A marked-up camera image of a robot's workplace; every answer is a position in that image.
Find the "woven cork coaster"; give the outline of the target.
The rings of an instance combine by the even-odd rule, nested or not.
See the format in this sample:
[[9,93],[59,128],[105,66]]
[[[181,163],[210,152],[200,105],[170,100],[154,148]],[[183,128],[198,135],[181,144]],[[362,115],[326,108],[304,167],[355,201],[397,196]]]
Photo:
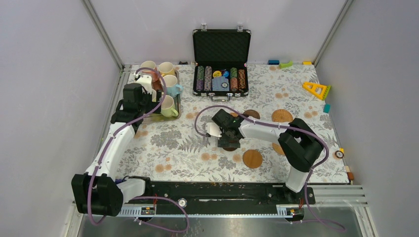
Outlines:
[[282,155],[282,156],[285,155],[285,153],[284,153],[284,151],[283,151],[283,149],[280,145],[273,143],[272,148],[277,154]]

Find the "dark brown wooden coaster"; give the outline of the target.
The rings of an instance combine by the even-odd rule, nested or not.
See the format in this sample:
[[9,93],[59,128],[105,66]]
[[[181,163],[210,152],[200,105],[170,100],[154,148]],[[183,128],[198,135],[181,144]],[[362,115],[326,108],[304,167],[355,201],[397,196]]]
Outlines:
[[232,152],[237,150],[237,148],[223,148],[225,151]]

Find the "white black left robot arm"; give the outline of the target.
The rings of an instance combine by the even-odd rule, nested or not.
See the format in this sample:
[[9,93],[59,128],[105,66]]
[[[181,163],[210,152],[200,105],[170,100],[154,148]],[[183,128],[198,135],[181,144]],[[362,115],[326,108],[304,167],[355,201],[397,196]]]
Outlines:
[[96,158],[83,174],[74,175],[71,186],[79,213],[117,216],[124,203],[137,198],[147,203],[153,198],[150,179],[126,178],[118,182],[116,171],[144,118],[160,113],[165,94],[148,91],[138,83],[126,84],[123,97],[111,116],[108,135]]

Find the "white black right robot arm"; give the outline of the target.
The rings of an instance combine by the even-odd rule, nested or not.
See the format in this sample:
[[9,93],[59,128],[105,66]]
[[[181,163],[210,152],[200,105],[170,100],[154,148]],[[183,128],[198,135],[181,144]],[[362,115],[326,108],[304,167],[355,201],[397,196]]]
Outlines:
[[239,148],[244,138],[258,139],[279,145],[290,164],[290,171],[283,190],[284,199],[296,203],[303,197],[305,185],[314,162],[327,145],[303,120],[295,118],[290,123],[274,123],[232,116],[220,109],[205,125],[206,134],[218,138],[220,148]]

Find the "light green mug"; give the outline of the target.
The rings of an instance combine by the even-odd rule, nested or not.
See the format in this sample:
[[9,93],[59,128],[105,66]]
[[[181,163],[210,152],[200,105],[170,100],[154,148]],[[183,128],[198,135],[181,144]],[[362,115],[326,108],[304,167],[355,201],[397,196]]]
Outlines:
[[174,99],[166,95],[161,104],[161,114],[166,118],[177,117],[179,115],[178,110],[175,108]]

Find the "dark walnut wooden coaster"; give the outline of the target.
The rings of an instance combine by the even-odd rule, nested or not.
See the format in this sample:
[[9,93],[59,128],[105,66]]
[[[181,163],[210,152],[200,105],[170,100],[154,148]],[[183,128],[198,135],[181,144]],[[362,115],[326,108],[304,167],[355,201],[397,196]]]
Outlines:
[[253,117],[253,118],[256,118],[256,119],[260,119],[260,114],[255,110],[246,110],[246,111],[243,112],[243,115],[246,115],[248,117]]

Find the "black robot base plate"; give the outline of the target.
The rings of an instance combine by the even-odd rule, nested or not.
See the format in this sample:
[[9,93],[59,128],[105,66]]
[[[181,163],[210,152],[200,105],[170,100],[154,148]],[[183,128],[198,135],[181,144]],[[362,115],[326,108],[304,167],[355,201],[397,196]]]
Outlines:
[[177,215],[181,210],[169,201],[183,201],[188,215],[278,215],[278,207],[299,208],[315,204],[312,188],[295,193],[283,183],[221,183],[153,181],[146,196],[160,200],[137,199],[129,204],[149,204],[158,215]]

